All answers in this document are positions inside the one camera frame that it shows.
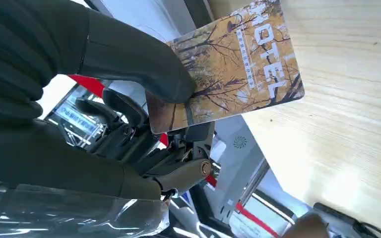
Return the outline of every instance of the dark gray sleeve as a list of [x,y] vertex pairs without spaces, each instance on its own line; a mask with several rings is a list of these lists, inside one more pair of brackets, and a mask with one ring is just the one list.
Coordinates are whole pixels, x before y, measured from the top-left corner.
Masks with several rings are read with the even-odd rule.
[[68,146],[34,120],[57,73],[76,73],[87,39],[83,6],[69,0],[0,0],[0,181],[159,199],[156,182]]

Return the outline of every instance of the wood grain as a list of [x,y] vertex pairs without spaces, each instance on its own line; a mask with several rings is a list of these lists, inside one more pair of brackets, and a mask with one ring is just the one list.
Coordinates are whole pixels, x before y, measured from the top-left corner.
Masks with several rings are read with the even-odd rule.
[[282,6],[306,96],[244,118],[284,190],[381,228],[381,1]]

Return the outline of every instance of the card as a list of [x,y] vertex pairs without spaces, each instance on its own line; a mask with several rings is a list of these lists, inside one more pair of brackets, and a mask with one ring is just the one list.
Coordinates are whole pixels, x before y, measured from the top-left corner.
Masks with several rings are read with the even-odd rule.
[[167,43],[196,83],[185,104],[146,93],[153,133],[218,120],[304,96],[279,0],[257,0]]

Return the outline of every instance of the hand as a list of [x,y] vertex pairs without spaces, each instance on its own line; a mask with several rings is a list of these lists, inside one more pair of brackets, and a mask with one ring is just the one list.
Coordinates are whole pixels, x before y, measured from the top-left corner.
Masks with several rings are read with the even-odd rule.
[[329,238],[326,227],[319,215],[309,213],[297,219],[282,238]]

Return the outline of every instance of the printed tree illustration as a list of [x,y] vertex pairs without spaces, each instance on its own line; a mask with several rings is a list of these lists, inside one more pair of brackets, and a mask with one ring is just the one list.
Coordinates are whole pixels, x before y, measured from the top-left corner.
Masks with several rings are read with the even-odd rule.
[[[263,24],[260,19],[266,15],[268,19],[265,22],[271,24],[274,37],[270,42],[258,45],[254,25]],[[245,48],[250,55],[255,88],[248,85],[236,30],[241,30],[245,35]],[[260,34],[261,38],[269,37],[267,31]],[[280,57],[267,56],[261,59],[260,55],[271,49],[273,43],[277,44]],[[160,115],[159,118],[151,118],[151,123],[156,124],[153,128],[157,127],[160,131],[270,107],[295,100],[304,94],[279,1],[256,1],[170,42],[169,46],[193,77],[196,91],[184,105],[160,101],[148,105],[150,111]],[[267,82],[263,67],[277,61],[282,62],[284,77],[272,77]],[[275,88],[275,97],[270,98],[268,84],[278,80],[284,80],[286,84]]]

